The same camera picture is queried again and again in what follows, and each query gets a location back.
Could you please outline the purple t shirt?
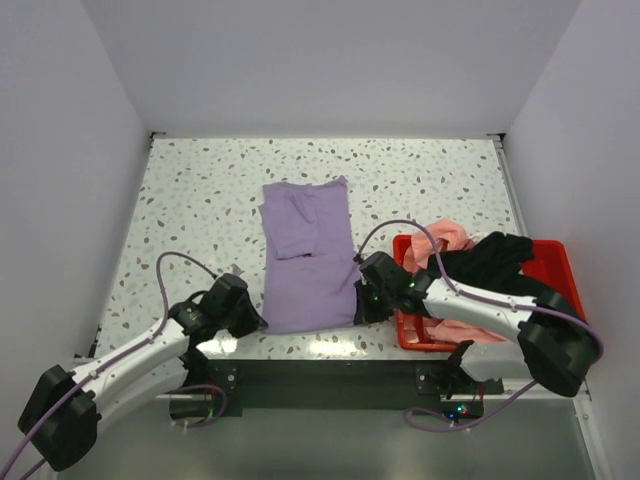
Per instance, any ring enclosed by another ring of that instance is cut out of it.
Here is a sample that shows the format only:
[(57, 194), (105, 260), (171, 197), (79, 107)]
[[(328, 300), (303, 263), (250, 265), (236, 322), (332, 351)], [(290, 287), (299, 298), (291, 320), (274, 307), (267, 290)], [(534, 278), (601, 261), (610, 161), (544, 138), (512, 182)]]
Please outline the purple t shirt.
[(346, 178), (321, 185), (265, 185), (259, 210), (266, 237), (262, 316), (267, 332), (351, 326), (359, 273)]

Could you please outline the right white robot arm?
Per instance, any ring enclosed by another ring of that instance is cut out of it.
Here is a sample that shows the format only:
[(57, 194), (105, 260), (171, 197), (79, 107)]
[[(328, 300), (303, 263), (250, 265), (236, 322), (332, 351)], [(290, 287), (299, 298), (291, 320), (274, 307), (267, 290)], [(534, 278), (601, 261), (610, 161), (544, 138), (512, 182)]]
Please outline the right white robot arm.
[(520, 376), (574, 397), (602, 356), (599, 336), (556, 292), (508, 295), (465, 285), (444, 272), (409, 273), (384, 252), (355, 261), (372, 289), (376, 313), (457, 320), (504, 339), (487, 354), (464, 351), (446, 367), (446, 382), (456, 392), (469, 392), (480, 381)]

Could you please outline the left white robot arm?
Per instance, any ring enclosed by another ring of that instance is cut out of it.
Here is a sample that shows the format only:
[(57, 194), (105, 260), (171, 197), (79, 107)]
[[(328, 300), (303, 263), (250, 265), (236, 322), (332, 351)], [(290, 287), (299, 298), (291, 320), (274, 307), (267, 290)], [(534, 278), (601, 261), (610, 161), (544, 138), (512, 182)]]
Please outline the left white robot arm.
[(247, 284), (226, 273), (203, 294), (173, 305), (165, 319), (110, 354), (70, 371), (60, 365), (38, 379), (18, 420), (25, 438), (53, 471), (82, 459), (115, 420), (158, 395), (196, 392), (207, 380), (199, 345), (220, 331), (242, 338), (265, 322)]

